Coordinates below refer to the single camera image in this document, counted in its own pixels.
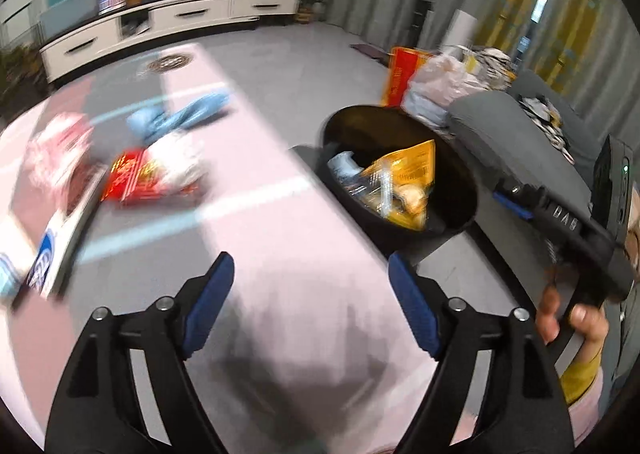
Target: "red snack bag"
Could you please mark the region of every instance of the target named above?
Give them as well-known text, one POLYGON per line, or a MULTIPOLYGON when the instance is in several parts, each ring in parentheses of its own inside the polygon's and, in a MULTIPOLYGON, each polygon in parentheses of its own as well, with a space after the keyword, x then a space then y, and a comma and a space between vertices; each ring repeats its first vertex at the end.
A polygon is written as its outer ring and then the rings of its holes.
POLYGON ((123 152, 111 166, 111 173, 102 194, 102 200, 111 199, 121 201, 127 185, 139 169, 145 150, 131 149, 123 152))
POLYGON ((433 55, 427 51, 396 46, 391 50, 389 61, 389 75, 386 82, 382 105, 397 107, 402 103, 402 97, 407 85, 416 70, 433 55))
POLYGON ((156 160, 150 160, 144 149, 125 151, 111 167, 111 174, 102 199, 116 200, 123 205, 169 196, 187 197, 197 202, 204 193, 200 181, 195 181, 177 194, 171 195, 159 185, 161 176, 160 164, 156 160))

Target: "doormat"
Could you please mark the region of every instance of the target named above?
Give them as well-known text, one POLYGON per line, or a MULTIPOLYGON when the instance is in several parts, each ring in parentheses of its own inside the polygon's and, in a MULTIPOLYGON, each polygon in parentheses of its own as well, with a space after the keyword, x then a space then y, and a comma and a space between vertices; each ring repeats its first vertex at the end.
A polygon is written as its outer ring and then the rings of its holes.
POLYGON ((156 73, 166 73, 167 71, 182 68, 192 60, 193 55, 189 53, 174 53, 154 60, 149 64, 148 68, 156 73))
POLYGON ((389 66, 389 55, 378 48, 371 46, 370 44, 350 44, 354 50, 359 51, 363 55, 366 55, 370 59, 377 60, 383 66, 389 66))

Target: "potted plant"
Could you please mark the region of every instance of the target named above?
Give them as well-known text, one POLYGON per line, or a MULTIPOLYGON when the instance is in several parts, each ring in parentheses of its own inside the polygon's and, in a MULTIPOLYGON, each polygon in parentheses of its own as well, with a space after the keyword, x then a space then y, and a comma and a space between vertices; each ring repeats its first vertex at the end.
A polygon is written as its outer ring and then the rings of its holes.
POLYGON ((49 94, 42 57, 35 46, 0 51, 0 118, 10 123, 49 94))
POLYGON ((314 5, 318 0, 300 0, 298 13, 296 14, 296 22, 300 24, 308 24, 314 16, 314 5))

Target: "yellow sleeve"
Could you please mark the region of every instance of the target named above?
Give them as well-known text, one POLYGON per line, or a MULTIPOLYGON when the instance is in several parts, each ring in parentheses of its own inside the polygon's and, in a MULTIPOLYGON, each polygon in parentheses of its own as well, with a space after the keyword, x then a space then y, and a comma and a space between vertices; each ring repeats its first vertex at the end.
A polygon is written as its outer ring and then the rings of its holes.
POLYGON ((564 392, 564 399, 567 405, 571 405, 591 387, 596 379, 602 351, 599 351, 593 360, 589 362, 576 362, 575 360, 566 368, 560 377, 560 385, 564 392))

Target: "white plastic bag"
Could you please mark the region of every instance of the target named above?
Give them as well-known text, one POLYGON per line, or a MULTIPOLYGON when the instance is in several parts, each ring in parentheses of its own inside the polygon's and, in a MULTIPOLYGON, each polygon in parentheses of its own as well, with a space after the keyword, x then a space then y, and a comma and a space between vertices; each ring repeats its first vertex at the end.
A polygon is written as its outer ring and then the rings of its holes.
POLYGON ((465 65, 450 55, 427 60, 409 81, 409 90, 446 108, 456 98, 485 91, 478 79, 467 73, 465 65))
POLYGON ((145 154, 150 161, 160 165, 156 187, 166 194, 180 192, 202 178, 208 170, 202 159, 202 148, 185 130, 172 130, 152 144, 145 154))
POLYGON ((402 108, 427 126, 445 127, 447 125, 447 110, 411 89, 408 89, 402 98, 402 108))

